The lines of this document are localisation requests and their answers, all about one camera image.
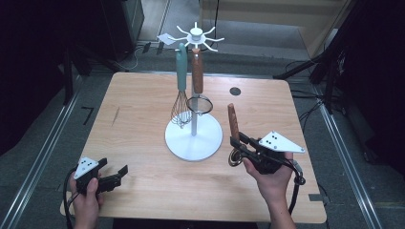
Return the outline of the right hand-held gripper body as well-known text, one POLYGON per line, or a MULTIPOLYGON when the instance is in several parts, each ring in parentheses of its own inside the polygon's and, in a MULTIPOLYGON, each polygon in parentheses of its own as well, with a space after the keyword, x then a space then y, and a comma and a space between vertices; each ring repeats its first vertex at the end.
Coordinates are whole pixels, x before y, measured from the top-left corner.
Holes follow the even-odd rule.
POLYGON ((293 170, 296 175, 303 174, 299 164, 285 156, 285 153, 303 154, 306 150, 302 146, 275 131, 256 140, 259 146, 251 146, 254 149, 254 155, 246 156, 260 174, 274 174, 283 165, 293 170))

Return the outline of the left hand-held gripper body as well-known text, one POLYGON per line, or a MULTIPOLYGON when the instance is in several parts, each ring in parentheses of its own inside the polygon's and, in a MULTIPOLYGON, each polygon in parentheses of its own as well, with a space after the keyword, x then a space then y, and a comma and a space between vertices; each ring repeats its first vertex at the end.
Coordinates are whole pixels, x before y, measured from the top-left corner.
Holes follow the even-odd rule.
POLYGON ((79 194, 86 195, 89 182, 95 177, 98 180, 96 193, 111 192, 116 187, 121 185, 119 183, 118 172, 115 175, 108 177, 99 177, 98 172, 101 168, 98 167, 98 161, 92 160, 88 157, 83 157, 79 160, 74 174, 76 181, 76 191, 79 194))

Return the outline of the wooden handled steel measuring cup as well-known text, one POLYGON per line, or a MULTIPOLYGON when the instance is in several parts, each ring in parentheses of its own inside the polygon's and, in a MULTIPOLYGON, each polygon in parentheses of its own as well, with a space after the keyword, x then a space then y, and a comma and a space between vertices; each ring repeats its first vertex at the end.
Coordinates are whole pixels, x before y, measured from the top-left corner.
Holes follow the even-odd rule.
POLYGON ((239 135, 239 126, 238 120, 235 112, 235 107, 233 103, 227 105, 228 110, 228 122, 231 133, 231 144, 236 144, 236 146, 231 151, 228 157, 228 164, 232 167, 238 166, 242 162, 240 147, 240 135, 239 135))

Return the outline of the white utensil rack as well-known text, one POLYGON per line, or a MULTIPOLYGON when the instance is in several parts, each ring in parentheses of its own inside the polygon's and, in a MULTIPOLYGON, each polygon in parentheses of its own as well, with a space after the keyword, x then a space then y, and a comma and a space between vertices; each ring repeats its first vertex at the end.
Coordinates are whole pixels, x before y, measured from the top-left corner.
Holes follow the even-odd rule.
MULTIPOLYGON (((184 31, 180 26, 177 29, 185 34, 185 37, 175 38, 175 41, 183 43, 187 50, 187 86, 188 99, 192 96, 192 50, 205 46, 215 51, 207 41, 220 42, 220 39, 207 37, 215 30, 203 31, 197 22, 189 31, 184 31)), ((178 158, 186 161, 202 161, 213 156, 220 148, 223 140, 223 130, 219 121, 210 113, 195 114, 190 109, 191 121, 183 128, 172 123, 171 119, 165 129, 165 142, 169 150, 178 158)))

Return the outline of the wooden handled mesh strainer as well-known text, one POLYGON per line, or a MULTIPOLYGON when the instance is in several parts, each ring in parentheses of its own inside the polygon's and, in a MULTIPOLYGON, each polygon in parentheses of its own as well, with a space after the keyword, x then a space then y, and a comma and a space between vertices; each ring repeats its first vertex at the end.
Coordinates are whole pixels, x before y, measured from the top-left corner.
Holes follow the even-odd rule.
POLYGON ((187 107, 197 115, 212 111, 213 104, 203 95, 203 56, 200 49, 192 50, 192 96, 187 100, 187 107))

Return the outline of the teal handled wire whisk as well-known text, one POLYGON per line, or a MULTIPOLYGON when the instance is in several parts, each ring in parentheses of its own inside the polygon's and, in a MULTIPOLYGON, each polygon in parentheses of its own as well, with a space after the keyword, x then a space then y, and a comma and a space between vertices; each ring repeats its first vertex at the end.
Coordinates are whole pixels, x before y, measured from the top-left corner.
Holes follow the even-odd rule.
POLYGON ((187 107, 187 50, 183 43, 175 49, 176 52, 176 76, 178 94, 171 111, 171 121, 173 124, 183 128, 191 121, 191 112, 187 107))

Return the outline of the person's right hand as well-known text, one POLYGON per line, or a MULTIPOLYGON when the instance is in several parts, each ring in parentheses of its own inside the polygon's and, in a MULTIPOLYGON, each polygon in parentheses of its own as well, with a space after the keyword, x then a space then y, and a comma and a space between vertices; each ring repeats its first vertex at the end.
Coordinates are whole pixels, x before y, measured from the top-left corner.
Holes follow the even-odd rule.
POLYGON ((274 174, 262 175, 249 159, 244 158, 243 164, 246 171, 256 180, 259 192, 268 205, 287 204, 286 192, 292 175, 289 167, 283 165, 274 174))

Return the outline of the person's left hand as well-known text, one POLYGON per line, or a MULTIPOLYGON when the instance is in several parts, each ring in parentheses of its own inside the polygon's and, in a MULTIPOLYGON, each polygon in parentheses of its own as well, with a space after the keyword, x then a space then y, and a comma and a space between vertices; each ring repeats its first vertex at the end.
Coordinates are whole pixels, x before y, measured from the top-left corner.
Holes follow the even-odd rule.
POLYGON ((87 193, 74 199, 74 229, 97 229, 99 211, 104 203, 103 195, 96 192, 97 188, 98 179, 93 177, 87 185, 87 193))

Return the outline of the black metal stand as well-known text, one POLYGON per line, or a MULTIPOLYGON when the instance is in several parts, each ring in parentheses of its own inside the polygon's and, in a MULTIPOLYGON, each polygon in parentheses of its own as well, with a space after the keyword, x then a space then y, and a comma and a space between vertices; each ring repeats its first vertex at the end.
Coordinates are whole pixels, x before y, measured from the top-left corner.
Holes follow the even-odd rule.
POLYGON ((64 105, 67 105, 73 97, 74 94, 74 86, 73 86, 73 61, 71 58, 70 49, 67 48, 64 52, 64 85, 65 85, 65 98, 64 98, 64 105))

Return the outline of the black tripod stand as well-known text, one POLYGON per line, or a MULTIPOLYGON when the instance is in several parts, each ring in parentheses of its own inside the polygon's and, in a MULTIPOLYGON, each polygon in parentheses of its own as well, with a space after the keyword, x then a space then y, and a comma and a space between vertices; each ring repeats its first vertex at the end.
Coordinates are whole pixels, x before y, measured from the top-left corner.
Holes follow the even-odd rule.
POLYGON ((327 78, 323 102, 327 111, 332 114, 332 91, 334 78, 337 76, 338 58, 342 51, 345 50, 345 47, 349 44, 351 33, 354 31, 358 24, 358 20, 361 18, 362 10, 366 5, 366 2, 367 0, 354 1, 352 10, 349 12, 348 16, 343 21, 341 28, 337 31, 336 35, 323 52, 285 73, 274 75, 273 78, 287 80, 289 77, 314 66, 314 69, 309 76, 309 81, 311 84, 317 85, 324 77, 327 78))

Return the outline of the white paper tag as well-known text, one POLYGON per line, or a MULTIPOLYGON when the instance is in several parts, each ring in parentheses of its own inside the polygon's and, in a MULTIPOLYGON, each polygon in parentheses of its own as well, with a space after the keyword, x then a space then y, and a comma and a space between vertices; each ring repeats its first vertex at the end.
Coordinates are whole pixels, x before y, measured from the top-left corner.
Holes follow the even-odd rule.
POLYGON ((157 38, 160 42, 162 42, 165 45, 172 45, 175 43, 173 37, 168 33, 160 34, 157 36, 157 38))

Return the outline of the black cabinet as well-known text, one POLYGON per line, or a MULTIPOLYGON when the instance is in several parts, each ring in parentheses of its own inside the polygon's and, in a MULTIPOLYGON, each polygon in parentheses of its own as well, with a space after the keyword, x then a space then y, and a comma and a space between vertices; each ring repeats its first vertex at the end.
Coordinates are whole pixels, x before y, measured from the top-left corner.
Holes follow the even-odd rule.
POLYGON ((113 60, 121 61, 135 50, 144 12, 141 0, 101 0, 106 18, 109 50, 113 60))

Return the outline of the metal floor rail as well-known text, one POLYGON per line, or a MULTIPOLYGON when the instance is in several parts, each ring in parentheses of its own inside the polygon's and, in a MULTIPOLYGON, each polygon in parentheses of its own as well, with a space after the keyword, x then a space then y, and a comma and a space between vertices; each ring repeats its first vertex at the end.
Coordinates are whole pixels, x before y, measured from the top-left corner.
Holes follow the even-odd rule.
POLYGON ((47 137, 41 145, 41 148, 38 150, 30 169, 17 189, 15 196, 11 199, 11 205, 3 220, 0 222, 0 229, 16 228, 16 225, 29 203, 34 189, 53 153, 53 149, 69 120, 76 101, 77 93, 74 93, 73 97, 67 102, 67 104, 61 107, 60 112, 58 113, 53 126, 47 133, 47 137))
POLYGON ((346 143, 337 127, 335 118, 329 113, 325 104, 320 108, 324 122, 330 132, 331 140, 335 146, 337 154, 340 158, 345 174, 348 178, 349 184, 352 187, 357 205, 363 215, 364 220, 369 229, 383 229, 381 221, 375 211, 373 202, 362 182, 360 175, 352 161, 350 152, 346 143))

